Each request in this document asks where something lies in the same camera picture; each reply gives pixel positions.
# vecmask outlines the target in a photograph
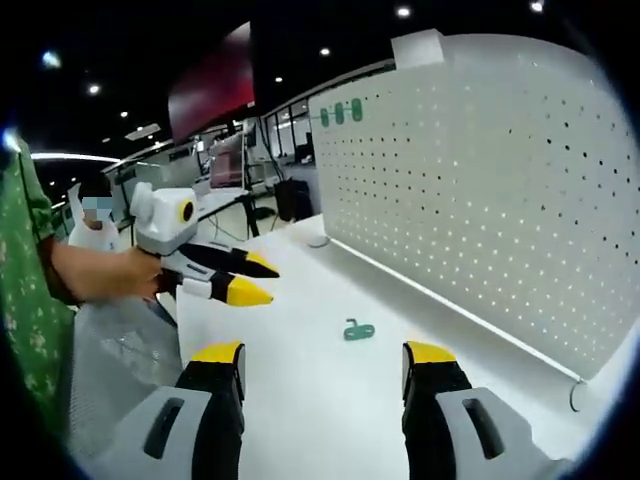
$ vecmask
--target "black ceiling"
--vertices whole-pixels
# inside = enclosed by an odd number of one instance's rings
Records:
[[[531,11],[528,0],[279,0],[175,3],[129,2],[109,7],[56,4],[16,14],[7,34],[11,123],[32,151],[123,158],[171,137],[167,92],[176,78],[230,31],[252,25],[256,111],[264,113],[342,73],[392,57],[390,39],[426,28],[441,33],[506,33],[580,49],[579,39],[553,10]],[[400,5],[412,15],[395,15]],[[331,49],[321,57],[322,47]],[[55,50],[62,68],[46,70]],[[275,83],[276,76],[284,79]],[[87,95],[95,82],[102,88]],[[120,112],[127,111],[127,118]],[[124,135],[156,122],[153,140]],[[103,143],[104,138],[110,141]],[[60,175],[66,178],[65,171]],[[55,175],[50,165],[47,175]],[[60,195],[68,185],[57,182]]]

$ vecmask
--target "white desk surface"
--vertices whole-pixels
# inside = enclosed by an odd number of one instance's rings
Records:
[[[198,198],[198,217],[203,218],[246,193],[247,191],[242,188],[219,188],[211,190],[209,193]]]
[[[408,478],[401,430],[402,344],[450,348],[474,386],[531,423],[552,458],[574,458],[594,419],[572,413],[573,380],[335,244],[312,249],[322,217],[251,239],[281,274],[256,283],[269,306],[234,308],[178,292],[183,363],[210,343],[246,344],[246,430],[240,477]],[[346,319],[373,338],[343,340]]]

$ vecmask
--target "floor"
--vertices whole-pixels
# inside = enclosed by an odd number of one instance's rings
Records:
[[[260,198],[256,201],[256,206],[270,207],[274,211],[277,211],[275,197]],[[277,217],[259,220],[257,224],[261,235],[288,225],[287,222],[284,222]],[[200,223],[199,232],[202,233],[203,231],[208,238],[211,238],[211,240],[215,240],[216,242],[228,246],[238,245],[239,243],[247,240],[247,221],[242,205],[233,205],[217,215],[202,221]],[[120,239],[122,240],[123,246],[128,247],[131,245],[131,236],[128,228],[120,232]],[[158,295],[158,301],[175,319],[176,303],[174,299],[167,293],[161,293]]]

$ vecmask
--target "white camera housing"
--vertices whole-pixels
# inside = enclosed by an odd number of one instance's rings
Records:
[[[162,188],[150,183],[136,185],[131,199],[136,217],[137,244],[149,253],[170,255],[198,230],[196,194],[191,188]]]

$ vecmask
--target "green patterned sleeve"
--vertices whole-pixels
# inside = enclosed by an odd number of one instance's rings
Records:
[[[33,213],[34,231],[40,240],[44,240],[53,235],[51,200],[42,191],[33,160],[31,159],[29,146],[22,140],[20,140],[20,150],[21,152],[17,155],[20,155],[18,160],[22,162],[26,187],[25,195]]]

